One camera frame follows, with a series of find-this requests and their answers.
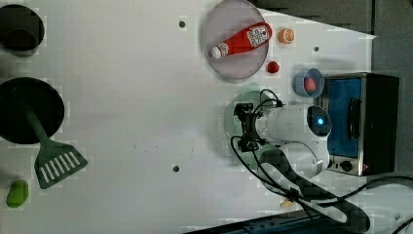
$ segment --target black pot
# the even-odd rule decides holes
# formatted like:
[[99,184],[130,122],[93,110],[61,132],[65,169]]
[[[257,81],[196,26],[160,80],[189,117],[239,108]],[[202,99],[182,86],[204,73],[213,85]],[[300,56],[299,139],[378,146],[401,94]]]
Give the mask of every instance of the black pot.
[[21,5],[7,5],[0,9],[0,43],[11,53],[34,53],[44,35],[45,26],[32,10]]

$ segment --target black cable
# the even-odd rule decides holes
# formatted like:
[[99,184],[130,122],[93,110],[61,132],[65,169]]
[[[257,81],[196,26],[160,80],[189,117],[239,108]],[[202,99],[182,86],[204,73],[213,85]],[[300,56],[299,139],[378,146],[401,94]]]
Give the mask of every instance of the black cable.
[[261,100],[262,98],[262,94],[264,94],[264,92],[270,92],[274,97],[276,97],[276,100],[280,100],[279,97],[276,95],[276,93],[274,93],[272,90],[269,89],[264,89],[259,93],[259,99]]
[[303,208],[304,212],[306,213],[306,215],[310,218],[311,223],[316,227],[316,229],[319,231],[319,233],[321,233],[321,228],[319,227],[319,225],[314,221],[313,216],[310,214],[309,210],[307,209],[307,205],[298,201],[297,203],[300,204],[300,206]]
[[[237,152],[237,149],[236,149],[235,146],[234,146],[234,139],[235,139],[235,138],[241,138],[241,137],[240,137],[240,136],[232,136],[232,137],[231,137],[231,147],[232,147],[235,155],[237,156],[237,158],[238,158],[238,159],[241,161],[241,163],[244,165],[244,167],[246,167],[246,169],[247,169],[251,174],[253,174],[256,178],[258,178],[261,182],[266,183],[266,184],[268,184],[268,185],[270,185],[270,186],[273,186],[273,184],[272,184],[271,182],[267,181],[266,179],[264,179],[264,178],[262,178],[261,176],[259,176],[258,174],[256,174],[256,173],[246,164],[246,162],[243,160],[243,158],[240,156],[240,154]],[[277,192],[274,192],[274,193],[276,193],[277,195],[280,195],[280,196],[282,196],[282,197],[286,197],[285,194],[281,194],[281,193],[277,193]]]
[[359,187],[358,189],[354,190],[353,192],[348,193],[348,194],[346,194],[346,195],[344,195],[344,196],[342,196],[342,197],[338,197],[338,198],[337,198],[337,201],[327,202],[327,203],[319,203],[319,204],[320,204],[320,205],[324,205],[324,206],[333,205],[333,204],[338,203],[338,202],[340,202],[340,201],[342,201],[342,200],[344,200],[344,199],[347,199],[347,198],[349,198],[349,197],[352,197],[352,196],[358,194],[361,190],[363,190],[363,189],[366,188],[367,186],[371,185],[372,183],[375,183],[375,182],[378,182],[378,181],[387,180],[387,179],[392,179],[392,178],[406,179],[406,180],[409,180],[409,181],[413,181],[413,178],[412,178],[412,177],[409,177],[409,176],[402,176],[402,175],[383,176],[383,177],[379,177],[379,178],[372,179],[372,180],[366,182],[363,186],[361,186],[361,187]]
[[403,229],[405,226],[409,225],[411,222],[413,222],[413,217],[411,217],[407,221],[403,222],[403,224],[401,224],[394,232],[392,232],[392,234],[399,233],[401,231],[401,229]]
[[265,171],[265,169],[262,167],[262,165],[260,164],[257,155],[255,154],[255,150],[252,150],[252,155],[254,156],[255,162],[258,165],[258,168],[262,171],[262,173],[273,183],[273,187],[279,189],[280,191],[282,191],[287,198],[289,199],[288,194],[290,193],[290,191],[282,188],[279,184],[277,184],[272,177],[270,177],[270,175],[268,175],[267,171]]
[[277,99],[272,99],[272,98],[271,99],[266,99],[266,100],[262,101],[261,103],[259,103],[259,105],[257,105],[257,107],[255,107],[255,109],[254,109],[254,111],[252,111],[252,113],[255,114],[257,112],[257,110],[259,109],[259,107],[263,106],[263,104],[265,104],[267,102],[270,102],[270,101],[280,102]]

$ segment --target green object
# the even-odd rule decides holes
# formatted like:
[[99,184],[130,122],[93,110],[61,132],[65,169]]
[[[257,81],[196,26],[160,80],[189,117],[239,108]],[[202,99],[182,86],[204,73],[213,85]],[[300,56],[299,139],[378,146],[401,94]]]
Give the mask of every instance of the green object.
[[47,136],[24,94],[17,94],[15,90],[14,95],[25,113],[28,123],[40,140],[40,150],[34,163],[34,171],[39,180],[40,188],[49,188],[88,165],[88,161],[75,147],[51,140]]
[[7,195],[7,206],[10,208],[17,208],[27,200],[28,184],[26,181],[19,179],[12,183],[9,195]]

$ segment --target small food item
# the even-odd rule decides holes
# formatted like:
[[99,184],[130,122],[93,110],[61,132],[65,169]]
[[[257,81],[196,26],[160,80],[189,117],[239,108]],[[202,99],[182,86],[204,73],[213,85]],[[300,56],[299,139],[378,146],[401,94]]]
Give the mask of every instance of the small food item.
[[9,195],[7,196],[7,206],[10,208],[17,208],[25,202],[28,197],[27,182],[18,179],[12,183]]
[[262,21],[237,32],[218,46],[212,48],[211,55],[215,59],[255,50],[270,40],[273,35],[271,26]]
[[280,70],[280,66],[278,63],[276,63],[275,61],[270,61],[267,65],[267,71],[274,74],[279,72]]
[[283,44],[291,44],[294,41],[294,31],[289,28],[284,28],[279,32],[279,41]]
[[307,94],[312,95],[316,91],[316,82],[312,77],[304,78],[304,90]]

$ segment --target orange object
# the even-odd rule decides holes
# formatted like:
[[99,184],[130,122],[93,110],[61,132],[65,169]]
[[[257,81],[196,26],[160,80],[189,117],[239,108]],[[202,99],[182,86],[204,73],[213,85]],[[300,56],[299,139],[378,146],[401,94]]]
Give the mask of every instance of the orange object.
[[279,41],[283,44],[291,44],[294,41],[294,31],[289,28],[284,28],[279,32]]
[[267,43],[272,35],[273,30],[268,23],[263,21],[258,22],[244,28],[231,38],[212,48],[211,55],[219,59],[225,56],[252,51]]

